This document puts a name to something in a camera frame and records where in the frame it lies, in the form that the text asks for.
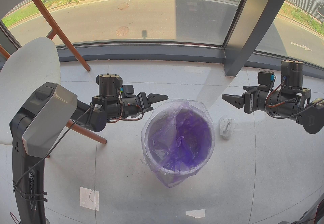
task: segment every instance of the white tape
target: white tape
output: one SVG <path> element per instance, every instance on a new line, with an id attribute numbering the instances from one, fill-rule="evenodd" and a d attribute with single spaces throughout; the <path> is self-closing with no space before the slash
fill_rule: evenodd
<path id="1" fill-rule="evenodd" d="M 202 210 L 186 210 L 186 215 L 194 218 L 204 218 L 206 209 Z"/>
<path id="2" fill-rule="evenodd" d="M 99 192 L 80 187 L 80 206 L 91 210 L 99 210 Z"/>

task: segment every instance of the cylindrical motor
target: cylindrical motor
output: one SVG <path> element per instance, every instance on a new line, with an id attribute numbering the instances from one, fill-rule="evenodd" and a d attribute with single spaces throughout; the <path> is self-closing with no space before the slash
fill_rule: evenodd
<path id="1" fill-rule="evenodd" d="M 281 81 L 284 80 L 282 87 L 291 91 L 302 89 L 303 87 L 303 63 L 299 60 L 281 61 Z"/>
<path id="2" fill-rule="evenodd" d="M 103 97 L 118 97 L 119 88 L 123 85 L 123 80 L 115 74 L 101 74 L 97 76 L 99 85 L 99 95 Z"/>

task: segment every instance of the clear plastic wrapper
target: clear plastic wrapper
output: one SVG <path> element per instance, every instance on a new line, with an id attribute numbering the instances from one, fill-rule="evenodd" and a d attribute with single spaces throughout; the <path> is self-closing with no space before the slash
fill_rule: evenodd
<path id="1" fill-rule="evenodd" d="M 143 162 L 167 187 L 197 174 L 214 145 L 213 121 L 198 101 L 175 99 L 160 105 L 142 130 Z"/>

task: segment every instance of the robotic arm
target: robotic arm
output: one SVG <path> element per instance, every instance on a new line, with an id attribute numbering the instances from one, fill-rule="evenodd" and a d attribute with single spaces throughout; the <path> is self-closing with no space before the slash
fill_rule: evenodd
<path id="1" fill-rule="evenodd" d="M 274 81 L 273 71 L 260 71 L 259 86 L 244 86 L 242 95 L 222 94 L 222 99 L 238 109 L 244 107 L 245 113 L 264 111 L 273 118 L 294 120 L 310 134 L 318 133 L 324 126 L 324 99 L 310 102 L 311 90 L 303 88 L 303 63 L 282 60 L 281 84 L 273 90 Z"/>
<path id="2" fill-rule="evenodd" d="M 44 209 L 44 159 L 58 144 L 54 142 L 69 119 L 99 132 L 107 122 L 139 120 L 153 110 L 151 104 L 168 99 L 160 94 L 146 96 L 145 92 L 134 95 L 133 86 L 123 85 L 118 75 L 99 75 L 97 84 L 99 94 L 87 105 L 61 85 L 47 82 L 35 90 L 10 122 L 13 187 L 21 224 L 50 223 Z"/>

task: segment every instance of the white arrow road marking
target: white arrow road marking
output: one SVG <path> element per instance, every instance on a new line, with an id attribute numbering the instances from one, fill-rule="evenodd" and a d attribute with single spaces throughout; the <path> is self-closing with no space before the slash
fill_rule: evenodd
<path id="1" fill-rule="evenodd" d="M 305 45 L 299 45 L 299 44 L 297 44 L 297 43 L 293 43 L 293 42 L 290 42 L 291 44 L 293 44 L 293 45 L 296 45 L 296 46 L 298 46 L 298 47 L 301 47 L 301 48 L 304 48 L 305 50 L 310 50 L 311 51 L 311 49 L 310 48 L 307 48 Z"/>

